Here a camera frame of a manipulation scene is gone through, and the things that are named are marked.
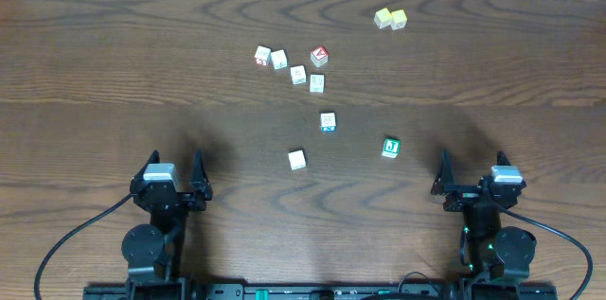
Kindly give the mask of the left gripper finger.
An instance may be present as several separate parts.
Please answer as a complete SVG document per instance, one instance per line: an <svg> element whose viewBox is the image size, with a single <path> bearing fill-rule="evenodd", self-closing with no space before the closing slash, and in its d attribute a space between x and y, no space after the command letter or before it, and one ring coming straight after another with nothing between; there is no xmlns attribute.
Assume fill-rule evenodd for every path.
<svg viewBox="0 0 606 300"><path fill-rule="evenodd" d="M148 158L143 167L134 175L134 180L139 181L143 179L143 175L150 164L158 164L160 162L159 152L154 150L151 156Z"/></svg>
<svg viewBox="0 0 606 300"><path fill-rule="evenodd" d="M190 177L190 185L198 192L209 192L210 182L208 181L205 172L203 154L201 149L197 149L194 153L192 172Z"/></svg>

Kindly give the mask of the plain white wooden block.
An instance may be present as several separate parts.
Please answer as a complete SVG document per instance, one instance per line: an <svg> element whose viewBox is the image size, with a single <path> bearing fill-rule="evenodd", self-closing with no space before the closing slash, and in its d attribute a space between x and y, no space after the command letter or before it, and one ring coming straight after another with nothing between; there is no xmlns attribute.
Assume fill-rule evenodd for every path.
<svg viewBox="0 0 606 300"><path fill-rule="evenodd" d="M291 170L304 168L307 165L303 150L295 150L288 153Z"/></svg>

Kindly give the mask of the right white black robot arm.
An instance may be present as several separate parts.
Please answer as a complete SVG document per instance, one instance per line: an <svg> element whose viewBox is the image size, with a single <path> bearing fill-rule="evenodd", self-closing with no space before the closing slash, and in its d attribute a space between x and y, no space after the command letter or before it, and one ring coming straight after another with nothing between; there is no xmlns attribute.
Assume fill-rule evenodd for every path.
<svg viewBox="0 0 606 300"><path fill-rule="evenodd" d="M441 153L431 193L445 198L446 212L460 212L459 258L470 273L441 292L445 299L519 299L520 284L529 278L535 256L534 235L519 227L504 227L500 215L517 203L526 187L521 172L503 152L497 153L490 174L475 185L455 181L449 153Z"/></svg>

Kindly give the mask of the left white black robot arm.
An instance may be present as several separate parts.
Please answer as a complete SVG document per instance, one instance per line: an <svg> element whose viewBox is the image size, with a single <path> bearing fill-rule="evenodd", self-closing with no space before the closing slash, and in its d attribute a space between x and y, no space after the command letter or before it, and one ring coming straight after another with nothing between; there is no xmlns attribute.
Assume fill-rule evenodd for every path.
<svg viewBox="0 0 606 300"><path fill-rule="evenodd" d="M193 158L189 184L190 191L177 189L176 167L162 163L158 151L132 178L134 203L151 218L132 228L122 241L121 251L128 262L127 299L190 300L204 289L180 275L188 215L204 211L213 197L200 150Z"/></svg>

